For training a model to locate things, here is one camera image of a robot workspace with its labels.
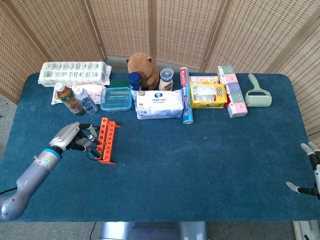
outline white packaged food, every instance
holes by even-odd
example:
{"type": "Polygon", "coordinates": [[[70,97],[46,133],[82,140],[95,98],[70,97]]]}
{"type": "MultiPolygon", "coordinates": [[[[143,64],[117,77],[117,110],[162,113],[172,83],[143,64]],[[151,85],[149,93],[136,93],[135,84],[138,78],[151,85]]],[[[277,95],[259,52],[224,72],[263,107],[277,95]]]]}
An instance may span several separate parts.
{"type": "Polygon", "coordinates": [[[135,111],[138,119],[181,118],[184,99],[181,90],[138,91],[135,111]]]}
{"type": "MultiPolygon", "coordinates": [[[[84,85],[72,85],[72,88],[80,87],[85,89],[89,95],[91,96],[92,100],[95,104],[101,103],[101,92],[102,89],[105,89],[105,86],[96,85],[96,84],[84,84],[84,85]]],[[[58,98],[57,91],[53,90],[52,101],[51,105],[60,104],[62,101],[58,98]]]]}
{"type": "Polygon", "coordinates": [[[62,83],[66,87],[83,84],[110,85],[110,73],[111,66],[103,61],[45,62],[38,84],[45,87],[54,87],[56,83],[62,83]]]}

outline blue felt surface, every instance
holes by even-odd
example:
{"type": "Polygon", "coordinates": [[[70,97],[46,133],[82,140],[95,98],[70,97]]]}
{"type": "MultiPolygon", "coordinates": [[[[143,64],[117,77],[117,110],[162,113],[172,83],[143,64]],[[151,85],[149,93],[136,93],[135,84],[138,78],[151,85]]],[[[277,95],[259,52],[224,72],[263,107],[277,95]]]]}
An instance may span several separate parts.
{"type": "MultiPolygon", "coordinates": [[[[237,77],[243,93],[252,88],[248,74],[237,77]]],[[[256,77],[271,92],[271,107],[249,108],[238,118],[229,118],[227,109],[194,109],[194,123],[183,125],[181,118],[138,120],[134,107],[74,116],[63,104],[50,104],[53,88],[38,85],[33,74],[14,117],[0,190],[16,185],[62,127],[75,121],[100,125],[101,117],[108,117],[121,126],[112,152],[116,165],[88,160],[83,152],[64,153],[19,221],[320,219],[317,198],[286,186],[286,181],[314,183],[300,148],[307,137],[291,82],[281,74],[256,77]]],[[[127,73],[110,78],[126,79],[127,73]]]]}

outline orange plastic rack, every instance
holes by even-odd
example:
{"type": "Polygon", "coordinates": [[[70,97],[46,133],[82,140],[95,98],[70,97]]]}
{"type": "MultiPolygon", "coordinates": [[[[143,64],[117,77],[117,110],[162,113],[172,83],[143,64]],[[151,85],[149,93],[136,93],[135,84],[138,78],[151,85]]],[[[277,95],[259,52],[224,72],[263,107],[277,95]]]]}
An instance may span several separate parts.
{"type": "Polygon", "coordinates": [[[100,155],[103,156],[99,160],[102,164],[115,164],[111,162],[111,152],[116,128],[120,128],[120,126],[115,121],[109,121],[107,117],[102,118],[99,132],[100,144],[96,148],[100,155]]]}

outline robotic arm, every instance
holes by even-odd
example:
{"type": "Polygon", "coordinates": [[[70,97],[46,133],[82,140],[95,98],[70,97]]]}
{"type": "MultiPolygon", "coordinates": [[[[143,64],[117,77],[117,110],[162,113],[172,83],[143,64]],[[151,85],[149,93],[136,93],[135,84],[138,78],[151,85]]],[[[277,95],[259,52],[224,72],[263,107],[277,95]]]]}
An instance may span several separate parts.
{"type": "Polygon", "coordinates": [[[12,195],[0,195],[0,222],[15,220],[24,213],[30,198],[61,161],[63,152],[73,149],[99,158],[100,154],[91,146],[92,140],[82,131],[88,130],[96,138],[97,128],[79,122],[62,128],[50,141],[50,148],[44,149],[39,156],[34,156],[34,161],[17,179],[17,191],[12,195]]]}

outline blue ring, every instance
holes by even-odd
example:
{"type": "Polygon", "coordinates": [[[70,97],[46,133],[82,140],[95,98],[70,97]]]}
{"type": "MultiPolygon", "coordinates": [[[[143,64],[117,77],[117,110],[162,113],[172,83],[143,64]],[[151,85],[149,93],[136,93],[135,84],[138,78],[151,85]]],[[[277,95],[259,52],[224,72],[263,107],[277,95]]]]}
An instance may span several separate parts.
{"type": "Polygon", "coordinates": [[[56,151],[53,151],[53,150],[50,149],[50,148],[46,148],[46,149],[44,149],[43,151],[46,151],[46,152],[49,152],[49,153],[54,154],[54,155],[59,159],[59,162],[61,161],[61,156],[60,156],[56,151]]]}

